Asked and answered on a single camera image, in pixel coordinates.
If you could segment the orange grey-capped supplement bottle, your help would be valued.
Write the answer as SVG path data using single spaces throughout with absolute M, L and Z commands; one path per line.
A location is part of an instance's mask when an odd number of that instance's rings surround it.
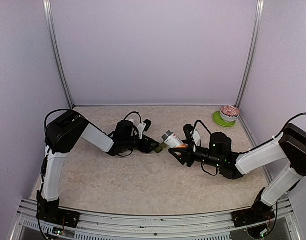
M 161 138 L 170 149 L 187 148 L 184 142 L 170 130 L 168 130 Z

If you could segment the right aluminium frame post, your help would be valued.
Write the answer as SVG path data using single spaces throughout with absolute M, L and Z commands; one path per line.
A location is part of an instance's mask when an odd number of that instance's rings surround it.
M 245 65 L 245 69 L 243 72 L 242 82 L 241 82 L 241 86 L 238 92 L 237 100 L 235 102 L 235 106 L 238 108 L 242 106 L 242 102 L 243 102 L 243 99 L 244 99 L 244 96 L 247 90 L 247 85 L 250 79 L 250 74 L 252 70 L 253 61 L 256 55 L 256 48 L 257 48 L 258 38 L 260 34 L 260 29 L 261 29 L 264 5 L 265 5 L 264 0 L 257 1 L 253 30 L 252 30 L 252 35 L 251 35 L 251 42 L 250 42 L 250 46 L 248 50 L 246 65 Z

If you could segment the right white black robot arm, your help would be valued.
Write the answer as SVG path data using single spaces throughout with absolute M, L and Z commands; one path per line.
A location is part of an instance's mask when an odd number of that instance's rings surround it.
M 199 162 L 217 168 L 219 173 L 229 180 L 236 180 L 273 162 L 288 160 L 282 172 L 259 192 L 250 208 L 232 213 L 235 227 L 275 218 L 273 206 L 306 177 L 306 132 L 292 123 L 287 124 L 280 135 L 246 153 L 233 152 L 232 140 L 222 132 L 210 135 L 208 148 L 196 146 L 193 129 L 190 124 L 183 128 L 186 147 L 168 150 L 187 167 Z

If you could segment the red patterned white bowl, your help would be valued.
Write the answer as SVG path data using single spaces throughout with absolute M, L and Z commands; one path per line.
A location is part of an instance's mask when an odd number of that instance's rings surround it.
M 220 117 L 228 123 L 235 122 L 240 116 L 240 110 L 232 105 L 224 105 L 220 108 Z

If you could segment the green weekly pill organizer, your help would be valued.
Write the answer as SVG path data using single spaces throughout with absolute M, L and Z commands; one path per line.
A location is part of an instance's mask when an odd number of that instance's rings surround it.
M 159 154 L 159 153 L 161 153 L 161 152 L 163 151 L 163 149 L 165 149 L 166 147 L 167 147 L 167 145 L 166 145 L 164 142 L 162 142 L 162 143 L 160 143 L 160 144 L 154 149 L 154 152 L 157 153 L 157 154 Z

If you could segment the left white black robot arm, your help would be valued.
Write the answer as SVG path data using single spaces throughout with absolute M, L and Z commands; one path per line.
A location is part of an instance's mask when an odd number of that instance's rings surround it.
M 141 119 L 136 125 L 124 118 L 117 123 L 114 131 L 107 134 L 75 110 L 62 108 L 59 112 L 61 115 L 52 122 L 44 123 L 45 157 L 40 172 L 41 187 L 36 195 L 36 217 L 56 224 L 76 223 L 79 213 L 59 208 L 59 183 L 64 161 L 79 140 L 111 157 L 120 158 L 126 158 L 126 152 L 133 151 L 150 154 L 159 149 L 160 143 L 145 135 L 152 125 L 148 119 Z

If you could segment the left aluminium frame post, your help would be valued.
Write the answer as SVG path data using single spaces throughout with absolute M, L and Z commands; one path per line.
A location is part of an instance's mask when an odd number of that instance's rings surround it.
M 56 64 L 56 69 L 58 72 L 60 84 L 64 93 L 64 98 L 66 100 L 66 104 L 70 109 L 74 109 L 75 104 L 73 101 L 73 97 L 69 88 L 68 81 L 65 76 L 64 66 L 61 59 L 60 49 L 57 41 L 57 35 L 56 35 L 56 29 L 55 29 L 55 23 L 53 18 L 53 12 L 52 12 L 52 4 L 50 0 L 43 0 L 43 8 L 44 8 L 44 14 L 46 18 L 47 28 L 48 28 L 48 34 L 50 37 L 50 43 L 51 48 L 53 52 L 53 57 Z

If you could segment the green saucer plate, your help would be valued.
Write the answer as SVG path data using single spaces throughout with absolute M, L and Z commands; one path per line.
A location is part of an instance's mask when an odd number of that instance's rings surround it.
M 212 114 L 213 121 L 221 127 L 230 128 L 236 124 L 236 119 L 234 121 L 228 122 L 222 119 L 220 111 L 216 111 Z

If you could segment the aluminium frame post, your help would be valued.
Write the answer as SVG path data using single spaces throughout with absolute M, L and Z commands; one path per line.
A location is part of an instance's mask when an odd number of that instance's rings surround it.
M 44 14 L 46 18 L 47 28 L 48 28 L 48 34 L 50 37 L 50 43 L 51 48 L 53 52 L 53 57 L 56 64 L 56 69 L 58 72 L 60 84 L 64 93 L 64 98 L 66 100 L 66 104 L 70 109 L 74 109 L 75 104 L 73 101 L 73 97 L 69 88 L 68 81 L 65 76 L 64 66 L 61 59 L 60 49 L 57 41 L 57 35 L 56 35 L 56 29 L 55 29 L 55 23 L 53 18 L 53 12 L 52 12 L 52 4 L 50 0 L 43 0 L 43 8 L 44 8 Z
M 256 55 L 256 48 L 257 48 L 258 38 L 260 34 L 260 29 L 261 29 L 264 5 L 265 5 L 264 0 L 257 1 L 253 30 L 252 30 L 252 35 L 251 35 L 251 42 L 250 42 L 250 46 L 248 50 L 246 65 L 245 65 L 245 69 L 243 72 L 242 82 L 241 82 L 241 86 L 238 92 L 237 100 L 235 102 L 235 106 L 238 108 L 242 106 L 242 102 L 243 102 L 243 99 L 244 99 L 244 96 L 247 90 L 247 85 L 250 79 L 250 74 L 252 70 L 253 61 Z

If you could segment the front aluminium rail base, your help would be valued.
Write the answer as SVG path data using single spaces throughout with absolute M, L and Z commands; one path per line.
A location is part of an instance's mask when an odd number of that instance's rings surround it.
M 264 224 L 259 222 L 249 226 L 235 227 L 232 212 L 248 207 L 184 215 L 126 215 L 95 212 L 69 207 L 61 207 L 66 211 L 80 213 L 76 228 L 64 227 L 61 236 L 52 234 L 53 228 L 60 225 L 40 220 L 42 230 L 59 240 L 229 240 L 232 233 L 248 230 Z M 22 199 L 12 223 L 7 240 L 20 240 L 25 228 L 37 232 L 37 238 L 43 239 L 39 231 L 37 202 Z M 278 202 L 277 220 L 272 233 L 265 240 L 277 237 L 278 240 L 304 240 L 300 226 L 289 199 Z

